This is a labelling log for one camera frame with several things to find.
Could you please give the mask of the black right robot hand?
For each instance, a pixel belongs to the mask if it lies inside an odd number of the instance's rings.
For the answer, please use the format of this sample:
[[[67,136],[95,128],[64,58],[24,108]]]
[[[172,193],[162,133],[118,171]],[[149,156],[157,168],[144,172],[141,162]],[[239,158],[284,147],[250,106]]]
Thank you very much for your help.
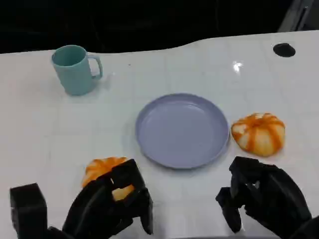
[[[215,199],[232,232],[242,228],[240,208],[282,239],[311,221],[303,193],[283,169],[236,156],[229,170],[231,185],[222,187]]]

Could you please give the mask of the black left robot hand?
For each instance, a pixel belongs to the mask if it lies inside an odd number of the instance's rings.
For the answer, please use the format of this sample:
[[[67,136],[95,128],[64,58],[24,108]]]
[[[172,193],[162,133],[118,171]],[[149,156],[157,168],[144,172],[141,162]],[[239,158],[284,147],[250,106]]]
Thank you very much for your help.
[[[74,239],[108,239],[140,218],[153,230],[153,201],[134,159],[88,183],[72,203],[62,230]]]

